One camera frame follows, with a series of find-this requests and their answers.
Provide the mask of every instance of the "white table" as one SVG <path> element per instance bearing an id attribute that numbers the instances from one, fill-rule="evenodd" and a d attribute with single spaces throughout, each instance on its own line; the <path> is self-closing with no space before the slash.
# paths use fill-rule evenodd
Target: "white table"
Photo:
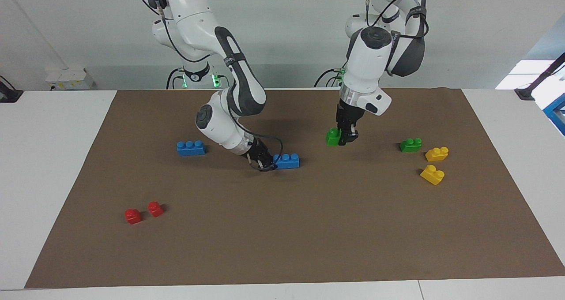
<path id="1" fill-rule="evenodd" d="M 565 139 L 514 91 L 464 90 L 538 222 L 565 259 Z M 115 91 L 26 92 L 0 104 L 0 299 L 565 299 L 565 277 L 20 290 Z"/>

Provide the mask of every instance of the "blue frame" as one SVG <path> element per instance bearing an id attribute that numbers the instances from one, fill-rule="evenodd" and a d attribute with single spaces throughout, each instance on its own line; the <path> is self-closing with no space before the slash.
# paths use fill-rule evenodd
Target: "blue frame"
<path id="1" fill-rule="evenodd" d="M 547 115 L 547 118 L 553 122 L 557 129 L 565 135 L 565 112 L 561 110 L 563 107 L 565 107 L 565 94 L 561 95 L 559 98 L 555 99 L 553 103 L 545 107 L 543 112 Z"/>

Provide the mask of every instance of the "toy brick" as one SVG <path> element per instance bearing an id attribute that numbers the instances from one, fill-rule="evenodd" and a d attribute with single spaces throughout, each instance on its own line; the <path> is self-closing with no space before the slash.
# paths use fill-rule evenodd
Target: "toy brick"
<path id="1" fill-rule="evenodd" d="M 428 162 L 443 161 L 448 157 L 449 149 L 447 147 L 434 148 L 426 152 Z"/>
<path id="2" fill-rule="evenodd" d="M 135 223 L 142 221 L 143 218 L 141 218 L 141 213 L 139 213 L 138 210 L 129 208 L 128 210 L 125 211 L 125 220 L 127 220 L 129 224 L 133 225 Z"/>
<path id="3" fill-rule="evenodd" d="M 436 169 L 434 165 L 428 165 L 426 169 L 420 173 L 420 176 L 431 184 L 438 185 L 441 180 L 444 179 L 445 173 L 444 171 Z"/>
<path id="4" fill-rule="evenodd" d="M 196 142 L 187 141 L 186 143 L 180 141 L 177 143 L 177 152 L 183 157 L 190 155 L 204 155 L 206 150 L 204 149 L 204 143 L 200 140 Z"/>
<path id="5" fill-rule="evenodd" d="M 158 202 L 151 202 L 147 205 L 147 209 L 149 210 L 149 213 L 151 215 L 153 215 L 154 218 L 156 218 L 157 216 L 161 215 L 162 213 L 164 213 L 165 211 L 163 211 L 163 208 L 161 207 L 161 205 Z"/>
<path id="6" fill-rule="evenodd" d="M 420 138 L 408 138 L 400 143 L 400 150 L 404 153 L 411 153 L 420 150 L 422 147 L 422 139 Z"/>
<path id="7" fill-rule="evenodd" d="M 296 153 L 291 155 L 283 154 L 280 160 L 277 161 L 278 158 L 278 154 L 273 157 L 273 161 L 276 162 L 277 169 L 297 169 L 300 167 L 300 158 Z"/>
<path id="8" fill-rule="evenodd" d="M 337 146 L 340 138 L 341 130 L 337 128 L 329 129 L 328 133 L 325 135 L 325 144 L 329 147 Z"/>

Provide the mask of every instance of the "green light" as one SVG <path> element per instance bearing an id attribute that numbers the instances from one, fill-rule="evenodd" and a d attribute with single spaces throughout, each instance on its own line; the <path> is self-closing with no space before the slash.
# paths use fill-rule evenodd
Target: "green light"
<path id="1" fill-rule="evenodd" d="M 216 74 L 212 74 L 212 83 L 214 83 L 214 88 L 218 88 L 222 86 L 222 83 L 220 83 L 220 79 L 218 79 Z"/>

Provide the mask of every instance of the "blue lego brick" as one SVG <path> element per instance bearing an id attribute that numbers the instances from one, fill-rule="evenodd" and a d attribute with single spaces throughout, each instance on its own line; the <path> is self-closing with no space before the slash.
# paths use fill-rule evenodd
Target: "blue lego brick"
<path id="1" fill-rule="evenodd" d="M 277 169 L 297 169 L 300 167 L 300 158 L 296 153 L 291 155 L 285 153 L 282 155 L 281 159 L 277 161 L 278 158 L 278 154 L 273 157 L 273 160 L 277 162 Z"/>
<path id="2" fill-rule="evenodd" d="M 204 143 L 200 140 L 196 142 L 192 141 L 179 141 L 177 143 L 177 152 L 183 157 L 188 157 L 189 155 L 204 155 L 206 150 L 204 149 Z"/>
<path id="3" fill-rule="evenodd" d="M 553 122 L 553 125 L 565 135 L 565 116 L 563 115 L 563 107 L 565 107 L 565 94 L 561 95 L 555 101 L 549 104 L 543 112 Z"/>

